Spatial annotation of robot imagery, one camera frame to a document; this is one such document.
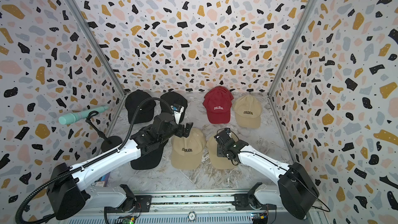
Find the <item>red cap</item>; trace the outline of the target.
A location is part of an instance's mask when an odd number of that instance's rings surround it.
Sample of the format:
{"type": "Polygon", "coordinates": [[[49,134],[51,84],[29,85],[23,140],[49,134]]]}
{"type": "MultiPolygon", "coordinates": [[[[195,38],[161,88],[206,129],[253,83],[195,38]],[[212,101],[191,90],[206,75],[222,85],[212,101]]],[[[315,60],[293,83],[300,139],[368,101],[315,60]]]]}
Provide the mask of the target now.
{"type": "Polygon", "coordinates": [[[226,87],[217,86],[211,89],[204,96],[203,102],[209,122],[212,124],[229,123],[233,99],[232,93],[226,87]]]}

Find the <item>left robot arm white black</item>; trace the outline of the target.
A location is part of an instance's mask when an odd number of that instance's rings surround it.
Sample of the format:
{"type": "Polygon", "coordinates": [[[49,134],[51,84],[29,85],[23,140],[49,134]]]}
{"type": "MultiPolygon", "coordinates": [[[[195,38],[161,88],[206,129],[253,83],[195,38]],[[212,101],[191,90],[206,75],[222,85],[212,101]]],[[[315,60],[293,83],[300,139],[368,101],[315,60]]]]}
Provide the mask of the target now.
{"type": "Polygon", "coordinates": [[[153,123],[128,138],[125,145],[82,163],[56,166],[47,188],[47,196],[57,220],[65,220],[84,208],[107,207],[115,212],[129,212],[137,208],[135,194],[126,185],[104,192],[90,192],[97,179],[125,163],[144,157],[161,148],[170,138],[187,138],[193,123],[179,124],[168,113],[155,116],[153,123]]]}

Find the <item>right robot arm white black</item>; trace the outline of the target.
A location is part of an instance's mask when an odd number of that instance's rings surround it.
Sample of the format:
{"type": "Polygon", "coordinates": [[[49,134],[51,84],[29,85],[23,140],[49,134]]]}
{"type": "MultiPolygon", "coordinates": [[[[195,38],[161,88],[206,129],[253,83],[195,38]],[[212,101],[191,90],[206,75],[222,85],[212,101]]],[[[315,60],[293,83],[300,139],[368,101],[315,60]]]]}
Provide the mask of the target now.
{"type": "Polygon", "coordinates": [[[260,210],[269,204],[279,205],[293,217],[304,219],[319,199],[319,191],[304,167],[297,162],[277,161],[235,137],[229,128],[217,131],[214,135],[217,157],[231,161],[234,166],[251,167],[278,186],[276,196],[272,196],[263,183],[256,183],[245,195],[235,196],[236,209],[260,210]]]}

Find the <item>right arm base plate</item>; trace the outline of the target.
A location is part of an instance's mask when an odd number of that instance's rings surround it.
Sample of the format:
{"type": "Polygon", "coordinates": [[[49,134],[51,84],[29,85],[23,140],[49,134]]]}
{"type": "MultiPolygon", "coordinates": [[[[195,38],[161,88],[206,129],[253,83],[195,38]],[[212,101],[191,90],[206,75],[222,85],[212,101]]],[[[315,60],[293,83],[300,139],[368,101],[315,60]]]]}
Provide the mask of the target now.
{"type": "Polygon", "coordinates": [[[276,210],[277,206],[272,204],[261,204],[254,194],[235,194],[232,205],[237,211],[265,211],[276,210]]]}

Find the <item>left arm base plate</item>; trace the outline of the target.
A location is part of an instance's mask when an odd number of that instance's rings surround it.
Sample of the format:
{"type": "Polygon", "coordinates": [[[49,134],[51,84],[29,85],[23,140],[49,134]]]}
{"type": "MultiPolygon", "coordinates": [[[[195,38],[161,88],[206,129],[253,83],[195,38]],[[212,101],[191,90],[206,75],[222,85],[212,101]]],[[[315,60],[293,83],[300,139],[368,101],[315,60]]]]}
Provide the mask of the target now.
{"type": "Polygon", "coordinates": [[[151,207],[152,196],[127,197],[119,207],[105,207],[107,213],[148,213],[151,207]]]}

